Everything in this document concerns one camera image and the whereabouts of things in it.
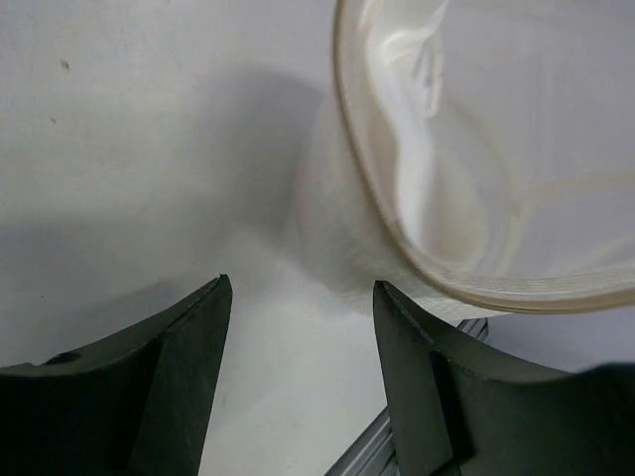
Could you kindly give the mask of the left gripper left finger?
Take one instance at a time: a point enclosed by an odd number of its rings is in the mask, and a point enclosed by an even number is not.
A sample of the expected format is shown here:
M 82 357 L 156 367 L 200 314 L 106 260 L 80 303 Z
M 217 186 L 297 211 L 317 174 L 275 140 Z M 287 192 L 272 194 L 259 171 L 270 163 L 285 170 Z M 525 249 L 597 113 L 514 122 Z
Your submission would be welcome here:
M 5 475 L 194 475 L 232 306 L 226 276 L 91 344 L 1 371 Z

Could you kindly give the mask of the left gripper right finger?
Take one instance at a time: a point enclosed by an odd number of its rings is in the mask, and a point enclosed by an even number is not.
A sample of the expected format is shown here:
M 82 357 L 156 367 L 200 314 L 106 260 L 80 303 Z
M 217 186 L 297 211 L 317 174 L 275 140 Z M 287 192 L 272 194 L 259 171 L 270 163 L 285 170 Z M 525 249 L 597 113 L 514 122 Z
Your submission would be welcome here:
M 630 475 L 634 368 L 580 373 L 499 351 L 379 282 L 373 319 L 404 475 Z

